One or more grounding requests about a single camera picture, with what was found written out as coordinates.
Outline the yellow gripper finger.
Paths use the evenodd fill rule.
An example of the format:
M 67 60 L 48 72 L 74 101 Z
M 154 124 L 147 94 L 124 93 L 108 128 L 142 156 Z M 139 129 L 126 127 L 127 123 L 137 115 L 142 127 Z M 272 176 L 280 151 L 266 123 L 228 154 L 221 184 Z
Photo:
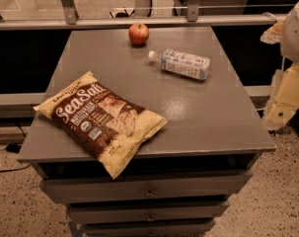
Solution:
M 270 98 L 267 101 L 262 125 L 267 130 L 279 130 L 299 110 L 299 64 L 286 71 L 277 70 L 272 77 Z
M 278 21 L 261 35 L 260 41 L 268 44 L 279 43 L 284 22 Z

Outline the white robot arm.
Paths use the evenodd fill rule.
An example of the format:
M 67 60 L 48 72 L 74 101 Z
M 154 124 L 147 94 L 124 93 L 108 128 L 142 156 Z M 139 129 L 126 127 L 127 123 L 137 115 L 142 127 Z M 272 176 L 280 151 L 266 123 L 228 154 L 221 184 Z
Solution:
M 279 130 L 299 110 L 299 2 L 284 21 L 277 21 L 262 34 L 261 41 L 279 42 L 282 57 L 292 61 L 288 69 L 275 71 L 270 97 L 263 110 L 262 125 L 267 130 Z

